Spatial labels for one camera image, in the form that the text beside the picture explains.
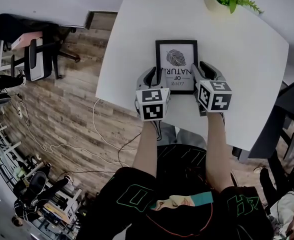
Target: leaf illustration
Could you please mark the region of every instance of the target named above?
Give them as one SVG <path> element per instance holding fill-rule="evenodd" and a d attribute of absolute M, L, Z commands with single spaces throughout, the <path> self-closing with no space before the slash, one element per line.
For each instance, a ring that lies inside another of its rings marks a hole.
<path fill-rule="evenodd" d="M 169 52 L 167 52 L 167 61 L 171 65 L 176 67 L 186 65 L 184 55 L 179 50 L 175 50 L 175 49 L 172 49 Z"/>

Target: wire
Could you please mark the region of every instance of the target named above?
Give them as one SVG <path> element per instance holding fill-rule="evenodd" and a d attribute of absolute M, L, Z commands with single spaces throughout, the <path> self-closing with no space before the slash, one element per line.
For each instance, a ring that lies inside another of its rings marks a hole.
<path fill-rule="evenodd" d="M 85 170 L 85 171 L 72 171 L 72 170 L 69 170 L 69 171 L 64 171 L 62 172 L 56 179 L 55 182 L 58 181 L 58 179 L 64 175 L 64 174 L 68 174 L 68 173 L 72 173 L 72 174 L 86 174 L 86 173 L 112 173 L 114 174 L 115 171 L 103 171 L 103 170 Z"/>
<path fill-rule="evenodd" d="M 119 152 L 121 151 L 121 150 L 126 150 L 126 149 L 123 149 L 123 147 L 125 147 L 125 146 L 127 146 L 129 143 L 131 143 L 131 142 L 133 142 L 139 135 L 141 135 L 142 133 L 139 133 L 138 135 L 136 135 L 136 137 L 135 138 L 133 138 L 131 141 L 129 141 L 128 143 L 126 143 L 125 145 L 123 145 L 122 147 L 121 147 L 121 149 L 119 149 L 118 150 L 118 152 L 117 152 L 117 156 L 118 156 L 118 161 L 119 161 L 119 163 L 120 163 L 120 158 L 119 158 Z"/>
<path fill-rule="evenodd" d="M 237 178 L 236 178 L 236 176 L 234 174 L 234 171 L 233 170 L 230 170 L 230 173 L 232 174 L 233 178 L 235 179 L 237 186 L 239 186 L 238 180 L 237 180 Z"/>
<path fill-rule="evenodd" d="M 85 152 L 91 154 L 92 156 L 96 156 L 96 157 L 98 157 L 98 158 L 104 160 L 104 161 L 105 161 L 106 163 L 108 163 L 108 164 L 118 164 L 118 163 L 119 163 L 122 167 L 124 167 L 123 164 L 126 165 L 127 167 L 130 167 L 128 164 L 126 164 L 126 163 L 124 163 L 124 162 L 121 162 L 120 157 L 119 157 L 119 152 L 120 152 L 120 151 L 137 151 L 136 149 L 123 149 L 123 147 L 125 147 L 126 145 L 128 145 L 129 143 L 131 143 L 132 141 L 134 141 L 134 140 L 135 140 L 135 139 L 136 139 L 141 133 L 138 134 L 136 137 L 134 137 L 131 141 L 129 141 L 128 143 L 126 143 L 125 145 L 123 145 L 121 148 L 118 148 L 118 147 L 116 147 L 116 146 L 114 146 L 114 145 L 108 143 L 108 142 L 103 138 L 103 136 L 98 132 L 98 130 L 96 129 L 96 126 L 95 126 L 94 112 L 95 112 L 95 106 L 96 106 L 96 104 L 97 104 L 98 101 L 100 101 L 100 99 L 98 99 L 98 100 L 95 102 L 95 104 L 93 105 L 93 108 L 92 108 L 92 122 L 93 122 L 93 125 L 94 125 L 94 128 L 95 128 L 96 132 L 97 132 L 97 133 L 99 134 L 99 136 L 105 141 L 105 143 L 109 144 L 110 146 L 112 146 L 112 147 L 114 147 L 114 148 L 116 148 L 116 149 L 118 150 L 118 153 L 117 153 L 118 161 L 116 161 L 116 162 L 109 162 L 109 161 L 105 160 L 104 158 L 102 158 L 101 156 L 99 156 L 99 155 L 97 155 L 97 154 L 94 154 L 94 153 L 91 153 L 91 152 L 88 151 L 86 148 L 82 148 L 82 147 L 74 147 L 74 146 L 71 146 L 71 145 L 68 145 L 68 144 L 60 144 L 60 145 L 58 145 L 58 146 L 56 146 L 56 145 L 50 145 L 50 146 L 49 146 L 50 151 L 48 151 L 48 147 L 47 147 L 45 144 L 41 145 L 41 144 L 37 141 L 37 139 L 35 138 L 35 136 L 32 134 L 32 132 L 31 132 L 31 130 L 30 130 L 30 126 L 31 126 L 31 124 L 30 124 L 30 121 L 29 121 L 28 110 L 27 110 L 27 107 L 26 107 L 25 103 L 22 101 L 22 99 L 21 99 L 21 101 L 17 101 L 17 102 L 16 102 L 16 111 L 18 111 L 18 104 L 22 104 L 23 108 L 25 109 L 26 116 L 27 116 L 27 120 L 25 121 L 25 124 L 27 125 L 27 129 L 28 129 L 30 135 L 32 136 L 32 138 L 34 139 L 34 141 L 39 145 L 39 147 L 40 147 L 43 151 L 45 151 L 45 152 L 47 152 L 47 153 L 49 153 L 49 154 L 54 153 L 54 151 L 53 151 L 53 147 L 58 149 L 58 148 L 60 148 L 60 147 L 62 147 L 62 146 L 65 146 L 65 147 L 70 147 L 70 148 L 72 148 L 72 149 L 74 149 L 74 150 L 85 151 Z"/>
<path fill-rule="evenodd" d="M 93 127 L 95 128 L 96 132 L 99 134 L 99 136 L 102 138 L 102 140 L 103 140 L 105 143 L 107 143 L 108 145 L 110 145 L 110 146 L 114 147 L 115 149 L 121 151 L 121 150 L 122 150 L 121 148 L 118 148 L 118 147 L 114 146 L 113 144 L 110 144 L 109 142 L 107 142 L 107 141 L 104 139 L 104 137 L 99 133 L 99 131 L 96 129 L 96 126 L 95 126 L 95 120 L 94 120 L 94 111 L 95 111 L 95 106 L 96 106 L 96 104 L 97 104 L 100 100 L 101 100 L 101 99 L 99 98 L 99 99 L 95 102 L 95 104 L 93 105 L 93 107 L 92 107 L 92 123 L 93 123 Z M 137 151 L 137 149 L 123 149 L 122 151 Z"/>

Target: sneaker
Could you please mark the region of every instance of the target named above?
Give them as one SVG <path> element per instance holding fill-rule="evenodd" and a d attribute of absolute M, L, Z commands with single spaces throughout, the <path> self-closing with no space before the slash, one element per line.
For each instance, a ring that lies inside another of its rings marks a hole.
<path fill-rule="evenodd" d="M 18 71 L 17 78 L 21 78 L 22 76 L 23 76 L 23 71 L 22 70 L 19 70 Z"/>
<path fill-rule="evenodd" d="M 26 85 L 26 76 L 23 74 L 22 75 L 22 85 L 25 86 Z"/>
<path fill-rule="evenodd" d="M 256 167 L 255 169 L 253 169 L 253 173 L 254 174 L 260 174 L 263 168 L 264 167 L 262 167 L 262 166 Z"/>
<path fill-rule="evenodd" d="M 68 183 L 69 183 L 69 184 L 74 185 L 74 182 L 73 182 L 72 178 L 71 178 L 69 175 L 66 175 L 66 176 L 65 176 L 65 179 L 68 180 Z"/>
<path fill-rule="evenodd" d="M 52 164 L 51 164 L 50 162 L 48 162 L 48 163 L 46 164 L 46 166 L 48 166 L 50 170 L 51 170 L 52 167 L 53 167 Z"/>

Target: power strip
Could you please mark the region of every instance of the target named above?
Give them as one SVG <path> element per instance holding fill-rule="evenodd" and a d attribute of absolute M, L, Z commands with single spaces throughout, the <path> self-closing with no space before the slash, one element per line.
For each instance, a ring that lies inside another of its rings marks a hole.
<path fill-rule="evenodd" d="M 23 113 L 22 113 L 21 106 L 18 106 L 18 108 L 17 108 L 17 114 L 18 114 L 18 116 L 19 116 L 20 119 L 23 119 Z"/>

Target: white cable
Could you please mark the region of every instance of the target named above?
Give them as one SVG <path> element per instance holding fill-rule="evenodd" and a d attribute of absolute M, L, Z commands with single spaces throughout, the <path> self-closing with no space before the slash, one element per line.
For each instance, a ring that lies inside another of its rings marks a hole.
<path fill-rule="evenodd" d="M 120 150 L 120 151 L 137 151 L 137 149 L 120 149 L 120 148 L 114 146 L 113 144 L 110 144 L 109 142 L 107 142 L 107 141 L 104 139 L 104 137 L 103 137 L 103 136 L 99 133 L 99 131 L 96 129 L 96 126 L 95 126 L 95 120 L 94 120 L 94 111 L 95 111 L 95 106 L 96 106 L 97 102 L 99 102 L 100 100 L 101 100 L 101 99 L 99 98 L 99 99 L 95 102 L 95 104 L 93 105 L 93 107 L 92 107 L 92 123 L 93 123 L 93 127 L 95 128 L 96 132 L 99 134 L 99 136 L 102 138 L 102 140 L 103 140 L 104 142 L 106 142 L 108 145 L 114 147 L 114 148 L 117 149 L 117 150 Z"/>
<path fill-rule="evenodd" d="M 98 157 L 98 158 L 104 160 L 104 161 L 105 161 L 106 163 L 108 163 L 108 164 L 118 164 L 118 163 L 120 163 L 120 164 L 126 165 L 127 167 L 130 167 L 128 164 L 126 164 L 126 163 L 124 163 L 124 162 L 121 162 L 121 161 L 117 161 L 117 162 L 109 162 L 109 161 L 105 160 L 104 158 L 102 158 L 101 156 L 99 156 L 99 155 L 97 155 L 97 154 L 94 154 L 94 153 L 91 153 L 91 152 L 88 151 L 86 148 L 82 148 L 82 147 L 74 147 L 74 146 L 67 145 L 67 144 L 60 144 L 60 145 L 58 145 L 58 146 L 56 146 L 56 145 L 50 145 L 50 146 L 49 146 L 50 151 L 48 151 L 48 150 L 47 150 L 47 146 L 46 146 L 45 144 L 42 146 L 42 145 L 37 141 L 37 139 L 35 138 L 35 136 L 32 134 L 31 130 L 29 129 L 29 126 L 28 126 L 29 115 L 28 115 L 27 108 L 26 108 L 25 104 L 24 104 L 22 101 L 17 101 L 17 102 L 16 102 L 16 110 L 17 110 L 17 111 L 18 111 L 18 103 L 21 103 L 21 104 L 23 105 L 23 108 L 25 109 L 25 112 L 26 112 L 26 115 L 27 115 L 27 121 L 25 121 L 25 123 L 26 123 L 26 125 L 27 125 L 27 129 L 28 129 L 30 135 L 32 136 L 32 138 L 34 139 L 34 141 L 40 146 L 40 148 L 41 148 L 43 151 L 52 154 L 52 153 L 54 152 L 54 151 L 53 151 L 53 147 L 58 149 L 58 148 L 61 147 L 61 146 L 66 146 L 66 147 L 70 147 L 70 148 L 72 148 L 72 149 L 74 149 L 74 150 L 81 150 L 81 151 L 83 150 L 83 151 L 86 151 L 87 153 L 89 153 L 89 154 L 91 154 L 91 155 L 93 155 L 93 156 L 96 156 L 96 157 Z"/>

